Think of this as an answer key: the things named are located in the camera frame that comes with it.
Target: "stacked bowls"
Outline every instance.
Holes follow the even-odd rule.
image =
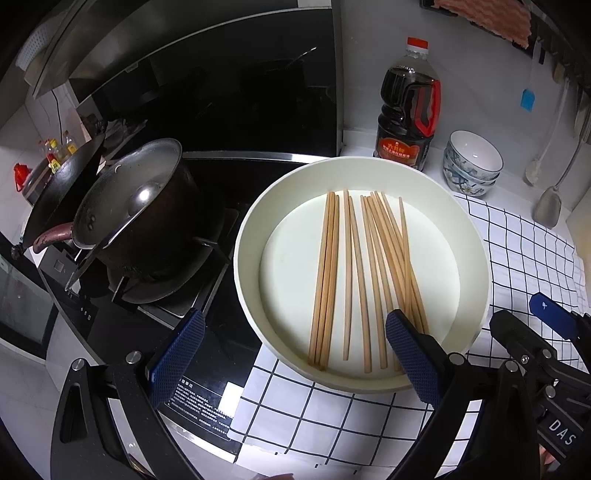
[[[443,174],[455,192],[479,197],[495,184],[503,159],[486,139],[472,132],[451,134],[443,153]]]

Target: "round white container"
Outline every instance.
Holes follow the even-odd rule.
[[[371,327],[372,372],[363,372],[361,310],[353,260],[350,355],[343,361],[345,234],[342,190],[353,197]],[[340,235],[335,316],[329,367],[308,365],[314,292],[326,193],[339,195]],[[430,333],[446,352],[464,353],[480,332],[489,306],[491,274],[483,242],[468,214],[435,181],[404,165],[370,157],[338,157],[298,168],[266,189],[238,233],[234,271],[238,297],[259,338],[306,378],[338,390],[378,393],[407,388],[395,375],[392,349],[380,369],[374,297],[361,194],[383,191],[400,220],[405,202],[411,260]],[[392,298],[396,296],[390,282]],[[386,312],[382,292],[382,308]]]

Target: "bottle label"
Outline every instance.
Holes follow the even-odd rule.
[[[57,172],[61,167],[61,165],[59,164],[59,162],[55,158],[50,161],[49,166],[51,167],[52,173]]]
[[[380,158],[395,160],[413,167],[417,162],[421,147],[419,145],[407,145],[401,140],[386,137],[378,140],[377,150]]]

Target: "blue gripper pad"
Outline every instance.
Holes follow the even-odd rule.
[[[420,345],[418,335],[421,334],[409,323],[402,311],[394,310],[388,314],[386,338],[390,346],[400,360],[421,401],[430,403],[433,408],[437,408],[443,398],[440,390],[440,374]]]
[[[196,310],[148,373],[150,403],[154,409],[173,396],[204,335],[205,318]]]
[[[579,336],[574,317],[543,293],[531,296],[530,311],[565,340]]]

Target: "chopstick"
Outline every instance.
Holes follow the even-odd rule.
[[[365,239],[368,246],[369,255],[369,271],[371,274],[371,283],[374,291],[374,306],[375,306],[375,320],[378,327],[378,348],[379,348],[379,367],[388,368],[388,356],[386,353],[386,333],[384,331],[384,312],[382,311],[382,299],[379,294],[379,280],[378,273],[375,266],[374,242],[372,240],[371,231],[369,229],[369,212],[367,207],[367,198],[361,197],[361,208],[363,214],[363,226],[365,227]]]
[[[340,201],[339,196],[335,195],[335,209],[333,212],[333,235],[330,258],[330,283],[328,290],[328,305],[326,307],[326,320],[324,321],[324,336],[322,339],[322,351],[320,353],[320,369],[324,370],[329,364],[330,341],[332,340],[332,326],[335,316],[335,293],[336,293],[336,273],[339,260],[339,215]]]
[[[384,247],[384,253],[386,254],[386,262],[390,269],[390,276],[392,277],[392,283],[394,283],[394,291],[396,292],[396,298],[398,300],[398,306],[401,310],[404,310],[404,290],[402,289],[402,271],[398,261],[394,261],[394,246],[392,244],[392,238],[388,235],[387,222],[384,219],[382,212],[378,207],[379,200],[376,200],[373,196],[368,198],[368,203],[372,215],[374,217],[375,224],[378,228],[379,237],[382,240]]]
[[[398,235],[400,235],[400,232],[398,230],[398,225],[396,224],[396,220],[394,218],[394,214],[392,212],[392,209],[390,207],[390,203],[388,202],[388,200],[386,199],[386,195],[384,192],[381,192],[384,203],[386,205],[386,210],[388,212],[388,217],[390,219],[390,222],[392,223],[392,228],[395,229],[395,233],[397,233]],[[413,269],[413,265],[412,263],[410,264],[410,281],[411,281],[411,288],[413,291],[413,304],[415,306],[415,308],[417,309],[417,313],[418,313],[418,321],[416,323],[420,324],[420,329],[423,330],[421,333],[429,333],[429,323],[427,322],[427,316],[425,314],[425,307],[423,304],[423,299],[421,297],[421,291],[418,289],[418,284],[417,284],[417,278],[414,274],[414,269]]]
[[[388,283],[388,273],[386,272],[386,265],[384,264],[384,256],[382,255],[382,247],[379,241],[378,232],[375,226],[375,219],[371,213],[370,207],[371,198],[366,199],[366,205],[368,208],[369,213],[369,230],[371,232],[371,237],[374,242],[374,248],[376,257],[378,259],[378,268],[379,268],[379,275],[382,280],[382,289],[384,290],[384,298],[386,299],[386,314],[390,313],[394,310],[394,305],[392,303],[392,294],[390,293],[390,285]],[[400,361],[398,357],[394,354],[394,371],[400,372],[402,370]]]
[[[343,190],[345,204],[345,336],[343,338],[343,360],[349,359],[351,344],[351,309],[353,304],[353,258],[351,255],[351,205],[349,191]]]
[[[404,297],[404,303],[400,306],[400,309],[406,314],[406,316],[408,317],[408,319],[410,320],[410,322],[413,324],[414,327],[417,327],[417,323],[415,322],[415,316],[413,315],[413,298],[407,298],[407,296],[405,295],[405,282],[406,282],[406,276],[404,275],[404,265],[405,265],[405,261],[404,261],[404,250],[402,249],[402,235],[400,234],[400,230],[398,230],[398,224],[396,223],[396,220],[394,219],[394,216],[390,216],[387,213],[387,209],[384,206],[384,204],[382,203],[382,199],[380,199],[380,197],[378,196],[378,192],[372,192],[372,198],[374,199],[376,205],[378,205],[378,210],[380,211],[381,215],[384,218],[384,223],[385,223],[385,230],[388,232],[390,238],[392,239],[392,244],[394,247],[394,251],[395,254],[393,254],[392,256],[395,256],[396,259],[398,260],[398,265],[400,266],[400,270],[401,270],[401,289],[402,289],[402,295]],[[419,326],[417,328],[417,330],[422,333],[422,328]]]
[[[357,265],[357,282],[359,286],[359,302],[361,304],[361,331],[363,336],[363,369],[365,373],[371,373],[371,341],[369,338],[369,314],[368,298],[365,291],[365,277],[363,276],[363,262],[361,260],[361,246],[359,245],[359,232],[355,218],[353,199],[349,197],[349,209],[351,214],[351,231],[353,233],[353,247],[355,249],[355,262]]]
[[[407,304],[411,306],[413,302],[413,282],[410,279],[410,248],[408,246],[408,230],[406,224],[406,215],[404,213],[404,203],[402,197],[398,197],[398,206],[400,208],[400,224],[402,225],[402,256],[404,257],[404,298]]]
[[[320,303],[322,301],[322,284],[324,281],[324,260],[326,258],[326,243],[328,237],[328,225],[330,215],[330,193],[326,194],[324,203],[324,221],[322,223],[322,240],[320,242],[320,255],[318,258],[318,273],[316,275],[316,294],[314,296],[314,315],[312,317],[312,330],[310,332],[310,346],[308,348],[308,364],[314,364],[316,356],[316,338],[318,337],[318,324],[320,319]]]
[[[328,302],[328,286],[330,279],[330,261],[332,259],[332,235],[335,222],[335,193],[328,192],[326,195],[326,205],[324,210],[323,239],[320,244],[319,272],[316,278],[316,295],[318,298],[320,291],[320,302],[314,302],[314,316],[312,319],[312,331],[310,334],[310,347],[308,349],[308,363],[310,365],[320,362],[320,353],[322,350],[322,337],[324,336],[324,323],[326,320],[326,307]]]

